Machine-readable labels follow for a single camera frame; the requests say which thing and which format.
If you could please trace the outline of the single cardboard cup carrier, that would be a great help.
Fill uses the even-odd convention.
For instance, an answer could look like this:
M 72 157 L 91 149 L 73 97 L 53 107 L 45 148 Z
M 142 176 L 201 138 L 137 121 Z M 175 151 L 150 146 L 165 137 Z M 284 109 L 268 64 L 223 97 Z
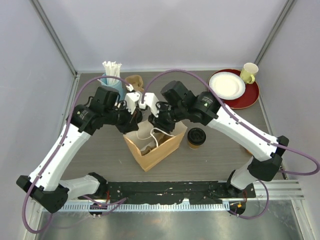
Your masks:
M 149 142 L 146 146 L 140 149 L 141 156 L 147 155 L 149 152 L 151 152 L 154 148 L 157 147 L 157 144 L 155 141 Z

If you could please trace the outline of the brown paper bag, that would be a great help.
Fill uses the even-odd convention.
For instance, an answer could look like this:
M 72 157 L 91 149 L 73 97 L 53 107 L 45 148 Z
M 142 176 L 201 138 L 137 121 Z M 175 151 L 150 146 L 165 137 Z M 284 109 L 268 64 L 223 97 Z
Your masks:
M 187 127 L 180 121 L 175 124 L 171 133 L 156 132 L 153 125 L 145 120 L 138 124 L 137 131 L 129 132 L 123 137 L 136 162 L 147 172 L 179 148 L 186 130 Z M 157 147 L 141 156 L 140 149 L 150 142 L 156 142 Z

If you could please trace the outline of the black coffee cup lid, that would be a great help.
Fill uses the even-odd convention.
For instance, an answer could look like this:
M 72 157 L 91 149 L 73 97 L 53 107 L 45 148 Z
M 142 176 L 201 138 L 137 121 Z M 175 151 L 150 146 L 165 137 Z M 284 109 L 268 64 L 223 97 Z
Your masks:
M 206 141 L 206 133 L 199 127 L 191 128 L 187 133 L 187 140 L 190 144 L 200 146 Z

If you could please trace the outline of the brown paper cup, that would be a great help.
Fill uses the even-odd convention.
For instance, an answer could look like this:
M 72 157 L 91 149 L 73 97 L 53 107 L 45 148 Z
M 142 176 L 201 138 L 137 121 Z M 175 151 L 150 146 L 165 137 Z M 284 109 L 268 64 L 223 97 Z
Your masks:
M 192 141 L 188 141 L 188 146 L 192 149 L 192 150 L 196 150 L 198 149 L 200 146 L 202 146 L 204 144 L 204 142 L 192 142 Z

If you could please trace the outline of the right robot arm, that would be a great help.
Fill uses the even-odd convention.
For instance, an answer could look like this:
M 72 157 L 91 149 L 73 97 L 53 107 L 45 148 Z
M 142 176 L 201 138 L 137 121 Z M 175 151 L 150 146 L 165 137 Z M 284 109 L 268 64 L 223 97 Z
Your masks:
M 225 184 L 223 196 L 236 198 L 257 180 L 269 182 L 280 170 L 284 149 L 288 146 L 285 136 L 271 136 L 238 117 L 227 105 L 221 104 L 208 91 L 194 95 L 180 81 L 171 81 L 161 90 L 165 101 L 159 101 L 153 93 L 145 93 L 139 104 L 150 107 L 148 121 L 156 128 L 171 133 L 177 122 L 189 120 L 218 130 L 252 154 L 250 160 L 234 170 Z

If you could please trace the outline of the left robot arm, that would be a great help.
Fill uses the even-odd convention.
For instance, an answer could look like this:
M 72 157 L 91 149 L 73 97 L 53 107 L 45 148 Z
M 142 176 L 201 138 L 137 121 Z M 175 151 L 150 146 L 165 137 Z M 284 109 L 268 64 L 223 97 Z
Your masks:
M 138 130 L 142 113 L 137 108 L 139 92 L 129 92 L 123 101 L 119 92 L 98 87 L 86 104 L 79 104 L 69 115 L 60 137 L 45 159 L 30 175 L 21 175 L 16 184 L 49 213 L 56 213 L 74 198 L 91 195 L 100 200 L 107 192 L 108 182 L 90 172 L 84 177 L 62 180 L 61 177 L 78 150 L 104 125 L 116 126 L 120 133 Z

